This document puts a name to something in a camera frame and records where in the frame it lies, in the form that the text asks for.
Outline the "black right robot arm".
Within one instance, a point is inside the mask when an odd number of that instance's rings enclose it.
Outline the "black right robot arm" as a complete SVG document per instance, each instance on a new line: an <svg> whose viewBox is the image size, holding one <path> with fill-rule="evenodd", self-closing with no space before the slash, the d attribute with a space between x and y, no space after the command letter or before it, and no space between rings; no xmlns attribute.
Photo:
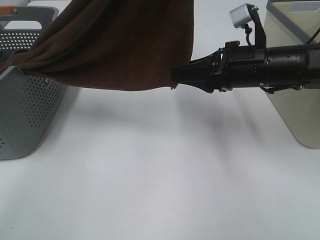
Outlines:
<svg viewBox="0 0 320 240"><path fill-rule="evenodd" d="M230 41L206 57L173 68L171 80L206 93L236 88L260 88L268 94L319 89L320 45L257 48Z"/></svg>

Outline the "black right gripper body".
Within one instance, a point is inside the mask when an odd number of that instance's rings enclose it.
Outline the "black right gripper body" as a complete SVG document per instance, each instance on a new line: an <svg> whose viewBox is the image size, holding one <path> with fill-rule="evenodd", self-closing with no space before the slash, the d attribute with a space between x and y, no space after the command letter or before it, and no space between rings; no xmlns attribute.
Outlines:
<svg viewBox="0 0 320 240"><path fill-rule="evenodd" d="M268 86L268 49L240 46L230 41L211 57L211 87L221 92L234 88Z"/></svg>

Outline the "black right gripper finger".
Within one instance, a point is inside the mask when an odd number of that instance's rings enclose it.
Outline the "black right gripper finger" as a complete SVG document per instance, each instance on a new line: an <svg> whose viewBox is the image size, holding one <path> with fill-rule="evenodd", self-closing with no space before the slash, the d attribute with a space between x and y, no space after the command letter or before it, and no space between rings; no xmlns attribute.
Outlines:
<svg viewBox="0 0 320 240"><path fill-rule="evenodd" d="M171 75L200 75L211 73L216 68L215 62L219 58L219 53L214 52L208 56L191 60L189 64L175 67L171 70Z"/></svg>
<svg viewBox="0 0 320 240"><path fill-rule="evenodd" d="M213 81L214 75L182 75L182 74L172 74L172 81L178 84L187 85L191 87L198 88L205 91L206 93L213 93L218 89L218 86Z"/></svg>

